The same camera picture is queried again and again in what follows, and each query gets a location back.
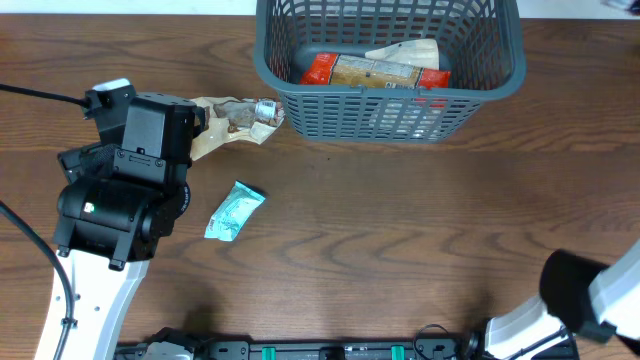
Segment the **grey plastic mesh basket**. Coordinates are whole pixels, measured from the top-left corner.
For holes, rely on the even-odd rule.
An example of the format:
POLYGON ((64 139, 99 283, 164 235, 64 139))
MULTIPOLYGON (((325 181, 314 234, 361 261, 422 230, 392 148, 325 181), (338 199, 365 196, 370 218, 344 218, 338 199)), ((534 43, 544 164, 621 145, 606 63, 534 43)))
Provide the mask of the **grey plastic mesh basket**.
POLYGON ((294 130, 318 141, 437 143, 526 75, 516 0, 263 0, 254 64, 294 130), (319 53, 360 57, 419 39, 436 41, 447 87, 300 82, 319 53))

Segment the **orange and tan cracker packet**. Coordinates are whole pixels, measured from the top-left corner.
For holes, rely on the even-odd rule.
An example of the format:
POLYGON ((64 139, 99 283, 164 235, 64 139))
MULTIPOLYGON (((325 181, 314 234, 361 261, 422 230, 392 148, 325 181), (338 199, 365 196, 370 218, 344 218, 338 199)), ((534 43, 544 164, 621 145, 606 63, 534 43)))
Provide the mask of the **orange and tan cracker packet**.
POLYGON ((349 85, 367 88, 447 88, 450 71, 372 60, 336 53, 320 53, 302 75, 300 85, 349 85))

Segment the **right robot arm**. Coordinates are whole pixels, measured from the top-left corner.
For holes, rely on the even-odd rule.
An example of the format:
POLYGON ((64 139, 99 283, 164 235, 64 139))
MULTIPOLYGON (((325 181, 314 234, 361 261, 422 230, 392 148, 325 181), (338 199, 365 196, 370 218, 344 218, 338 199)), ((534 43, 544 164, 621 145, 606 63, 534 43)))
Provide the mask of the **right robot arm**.
POLYGON ((470 334, 460 359, 577 359, 582 337, 618 338, 639 354, 639 245, 616 263, 557 250, 544 264, 539 290, 513 311, 470 334))

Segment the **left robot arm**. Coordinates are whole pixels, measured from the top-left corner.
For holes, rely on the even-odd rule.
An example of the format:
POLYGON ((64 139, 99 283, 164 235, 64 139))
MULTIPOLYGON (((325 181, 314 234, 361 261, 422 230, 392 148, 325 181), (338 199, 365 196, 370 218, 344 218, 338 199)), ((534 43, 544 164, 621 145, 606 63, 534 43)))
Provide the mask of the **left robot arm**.
POLYGON ((110 359, 161 238, 186 211, 192 141, 205 110, 126 79, 94 86, 84 113, 100 140, 58 156, 68 184, 53 235, 53 280, 39 359, 110 359))

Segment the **kraft paper snack bag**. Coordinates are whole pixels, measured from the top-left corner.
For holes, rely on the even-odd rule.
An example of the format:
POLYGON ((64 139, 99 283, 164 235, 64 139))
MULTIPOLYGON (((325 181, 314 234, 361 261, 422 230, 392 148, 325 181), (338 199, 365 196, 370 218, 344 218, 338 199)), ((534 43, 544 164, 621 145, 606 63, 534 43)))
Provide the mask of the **kraft paper snack bag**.
POLYGON ((371 60, 411 65, 432 70, 440 69, 438 44, 434 39, 403 41, 365 53, 371 60))
POLYGON ((260 145, 285 119, 283 105, 271 98, 199 97, 193 102, 205 111, 205 127, 193 140, 192 161, 235 141, 260 145))

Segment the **teal wet wipe packet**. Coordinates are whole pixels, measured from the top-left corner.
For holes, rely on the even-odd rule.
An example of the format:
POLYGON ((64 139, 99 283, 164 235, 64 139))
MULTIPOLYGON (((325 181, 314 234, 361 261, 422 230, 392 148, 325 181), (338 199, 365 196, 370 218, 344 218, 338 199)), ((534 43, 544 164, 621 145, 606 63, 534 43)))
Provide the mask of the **teal wet wipe packet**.
POLYGON ((230 193, 212 214, 204 237, 233 242, 249 217, 265 200, 259 192, 236 181, 230 193))

